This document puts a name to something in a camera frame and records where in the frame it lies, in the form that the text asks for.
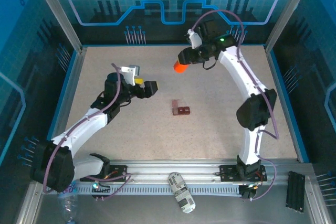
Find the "beige table surface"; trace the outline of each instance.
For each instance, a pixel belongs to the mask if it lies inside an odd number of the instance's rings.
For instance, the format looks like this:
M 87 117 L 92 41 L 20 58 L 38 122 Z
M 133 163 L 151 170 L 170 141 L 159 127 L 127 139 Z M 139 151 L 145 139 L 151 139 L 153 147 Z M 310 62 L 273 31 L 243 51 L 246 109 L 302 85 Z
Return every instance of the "beige table surface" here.
M 132 99 L 113 121 L 84 144 L 76 157 L 99 153 L 110 159 L 236 158 L 244 139 L 236 119 L 242 104 L 237 86 L 223 65 L 206 71 L 190 66 L 177 74 L 173 65 L 186 46 L 89 47 L 80 73 L 67 127 L 78 121 L 103 91 L 106 76 L 117 66 L 139 65 L 140 77 L 159 83 L 149 99 Z M 243 55 L 268 88 L 275 84 L 263 46 L 243 46 Z M 172 115 L 172 100 L 191 114 Z M 275 115 L 280 140 L 264 134 L 260 154 L 296 158 L 288 126 L 277 99 Z M 273 132 L 271 120 L 266 128 Z

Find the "purple cable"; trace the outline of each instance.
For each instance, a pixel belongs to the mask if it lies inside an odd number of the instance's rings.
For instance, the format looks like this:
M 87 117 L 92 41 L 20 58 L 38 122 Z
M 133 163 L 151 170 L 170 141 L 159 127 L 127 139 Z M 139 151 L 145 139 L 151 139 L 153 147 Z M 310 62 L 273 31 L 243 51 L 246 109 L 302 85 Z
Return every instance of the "purple cable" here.
M 58 152 L 58 150 L 60 149 L 60 147 L 62 146 L 62 144 L 67 140 L 67 137 L 78 127 L 80 126 L 82 123 L 84 123 L 85 121 L 89 120 L 90 118 L 96 116 L 97 114 L 105 111 L 106 109 L 108 109 L 109 107 L 111 107 L 114 102 L 117 100 L 118 98 L 118 95 L 119 95 L 119 92 L 120 92 L 120 86 L 121 86 L 121 77 L 120 77 L 120 72 L 119 72 L 119 68 L 114 64 L 112 63 L 112 66 L 115 68 L 115 71 L 117 72 L 117 77 L 118 77 L 118 82 L 117 82 L 117 92 L 115 93 L 116 95 L 114 96 L 113 100 L 103 109 L 95 112 L 94 114 L 92 115 L 89 115 L 88 117 L 86 118 L 83 118 L 82 120 L 80 120 L 78 123 L 76 123 L 73 127 L 71 127 L 69 129 L 69 131 L 67 132 L 67 134 L 61 139 L 61 141 L 58 143 L 58 145 L 56 146 L 56 148 L 54 149 L 53 153 L 51 154 L 50 156 L 50 159 L 48 161 L 48 165 L 47 165 L 47 168 L 46 168 L 46 172 L 45 172 L 45 175 L 44 175 L 44 179 L 43 179 L 43 192 L 45 194 L 48 194 L 50 192 L 52 192 L 52 189 L 51 190 L 47 190 L 47 180 L 48 180 L 48 176 L 49 176 L 49 172 L 50 172 L 50 168 L 51 168 L 51 164 L 53 163 L 54 161 L 54 158 L 56 156 L 56 153 Z
M 124 186 L 130 181 L 131 179 L 131 174 L 130 173 L 126 173 L 125 175 L 121 175 L 121 176 L 118 176 L 118 177 L 115 177 L 115 178 L 107 178 L 107 179 L 101 179 L 101 178 L 94 178 L 94 177 L 91 177 L 91 176 L 87 176 L 87 178 L 89 179 L 92 179 L 92 180 L 96 180 L 96 181 L 100 181 L 100 182 L 109 182 L 109 181 L 114 181 L 114 180 L 117 180 L 119 178 L 124 178 L 128 176 L 128 179 L 125 181 L 124 184 L 121 185 L 121 187 L 118 188 L 118 190 L 116 190 L 113 194 L 109 195 L 109 196 L 106 196 L 106 197 L 101 197 L 100 199 L 101 200 L 105 200 L 105 199 L 108 199 L 108 198 L 111 198 L 113 197 L 114 195 L 116 195 L 118 192 L 121 191 L 122 188 L 124 188 Z
M 236 18 L 236 20 L 239 22 L 240 24 L 240 28 L 241 28 L 241 34 L 244 34 L 244 25 L 243 25 L 243 22 L 241 21 L 241 19 L 233 12 L 230 12 L 229 10 L 224 10 L 224 9 L 219 9 L 219 10 L 210 10 L 209 12 L 203 14 L 195 23 L 195 25 L 193 25 L 193 27 L 191 28 L 191 30 L 194 30 L 196 28 L 196 26 L 198 25 L 198 23 L 201 21 L 202 18 L 204 18 L 205 16 L 211 14 L 211 13 L 217 13 L 217 12 L 223 12 L 223 13 L 229 13 L 230 15 L 234 16 Z M 261 132 L 264 132 L 268 135 L 270 135 L 271 137 L 275 138 L 275 139 L 279 139 L 279 131 L 278 131 L 278 126 L 277 126 L 277 122 L 275 120 L 275 117 L 274 117 L 274 113 L 273 113 L 273 110 L 272 110 L 272 106 L 268 100 L 268 98 L 266 97 L 266 95 L 264 94 L 264 92 L 262 91 L 262 89 L 258 86 L 258 83 L 257 81 L 253 78 L 252 74 L 250 73 L 250 71 L 247 69 L 247 67 L 245 66 L 245 64 L 240 60 L 240 46 L 241 44 L 243 43 L 243 36 L 241 36 L 239 38 L 239 41 L 238 41 L 238 45 L 237 45 L 237 58 L 238 58 L 238 61 L 240 63 L 240 65 L 242 66 L 242 68 L 245 70 L 245 72 L 247 73 L 247 75 L 250 77 L 252 83 L 256 86 L 256 88 L 258 89 L 258 91 L 260 92 L 262 98 L 264 99 L 264 101 L 266 102 L 266 105 L 267 105 L 267 109 L 269 111 L 269 114 L 271 116 L 271 119 L 272 119 L 272 124 L 273 124 L 273 128 L 274 128 L 274 132 L 275 132 L 275 135 L 270 133 L 269 131 L 266 131 L 266 130 L 259 130 L 258 133 L 261 133 Z M 273 168 L 274 168 L 274 178 L 273 178 L 273 181 L 271 182 L 271 184 L 269 185 L 269 187 L 267 188 L 267 190 L 260 196 L 256 197 L 256 198 L 253 198 L 251 200 L 256 200 L 256 199 L 260 199 L 261 197 L 263 197 L 266 193 L 268 193 L 275 180 L 276 180 L 276 177 L 277 177 L 277 168 L 275 166 L 275 164 L 269 160 L 269 159 L 266 159 L 266 158 L 263 158 L 261 157 L 259 154 L 258 154 L 258 143 L 259 143 L 259 134 L 257 134 L 257 140 L 256 140 L 256 146 L 255 146 L 255 153 L 257 155 L 257 157 L 263 161 L 268 161 L 272 164 Z

